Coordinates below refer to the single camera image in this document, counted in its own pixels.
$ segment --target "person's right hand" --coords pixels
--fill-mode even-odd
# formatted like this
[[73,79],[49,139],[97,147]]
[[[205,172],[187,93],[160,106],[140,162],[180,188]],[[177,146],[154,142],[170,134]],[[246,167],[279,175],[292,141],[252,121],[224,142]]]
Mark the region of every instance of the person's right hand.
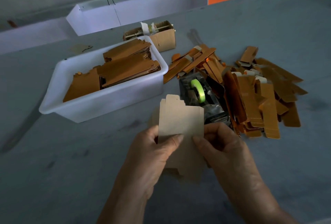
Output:
[[205,138],[193,141],[246,222],[293,223],[292,218],[278,218],[284,212],[264,184],[246,143],[228,126],[205,125]]

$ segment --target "gray tabletop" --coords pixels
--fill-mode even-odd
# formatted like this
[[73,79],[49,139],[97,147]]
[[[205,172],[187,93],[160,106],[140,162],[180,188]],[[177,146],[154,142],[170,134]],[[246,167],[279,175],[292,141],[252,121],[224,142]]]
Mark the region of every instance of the gray tabletop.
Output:
[[[249,139],[247,144],[279,204],[300,222],[331,216],[331,0],[231,0],[169,15],[177,47],[201,41],[216,47],[227,63],[245,47],[304,79],[309,92],[299,97],[301,128],[280,124],[281,139]],[[76,124],[34,109],[61,60],[77,43],[99,49],[118,43],[126,25],[0,56],[0,144],[27,131],[0,155],[1,223],[93,223],[111,191],[135,134],[147,127],[166,94],[179,94],[178,81],[164,85],[161,96]],[[212,170],[200,185],[163,176],[148,201],[145,223],[240,223]]]

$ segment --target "open cardboard box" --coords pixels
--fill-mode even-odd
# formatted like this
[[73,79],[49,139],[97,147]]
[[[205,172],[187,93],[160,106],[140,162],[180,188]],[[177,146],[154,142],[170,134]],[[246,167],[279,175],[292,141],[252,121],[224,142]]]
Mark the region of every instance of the open cardboard box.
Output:
[[[154,43],[156,49],[159,52],[164,52],[176,48],[175,29],[173,28],[173,25],[170,24],[170,22],[167,20],[160,23],[155,23],[154,25],[156,26],[156,28],[167,26],[165,28],[159,29],[158,33],[149,36]],[[143,29],[141,27],[127,31],[123,35],[123,40],[126,41],[132,38],[136,38],[137,36],[139,36],[136,34],[139,32],[142,33],[142,31]]]

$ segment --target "green tape roll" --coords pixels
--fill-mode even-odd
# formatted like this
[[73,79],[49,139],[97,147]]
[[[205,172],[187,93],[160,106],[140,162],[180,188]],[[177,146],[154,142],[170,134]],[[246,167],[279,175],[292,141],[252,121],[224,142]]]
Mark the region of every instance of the green tape roll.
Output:
[[197,79],[191,80],[191,88],[194,88],[194,87],[198,91],[199,103],[204,103],[206,100],[205,92],[204,92],[204,89],[202,88],[202,85],[200,84],[200,82]]

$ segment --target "white plastic tub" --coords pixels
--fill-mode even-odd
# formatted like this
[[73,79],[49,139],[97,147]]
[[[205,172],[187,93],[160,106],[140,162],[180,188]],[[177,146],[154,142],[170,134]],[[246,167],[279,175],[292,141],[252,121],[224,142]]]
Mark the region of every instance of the white plastic tub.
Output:
[[163,93],[163,75],[168,71],[168,65],[148,36],[138,38],[152,44],[152,59],[160,63],[160,71],[63,103],[75,73],[85,73],[97,65],[102,65],[104,52],[127,41],[62,60],[54,69],[39,111],[42,114],[54,112],[80,123]]

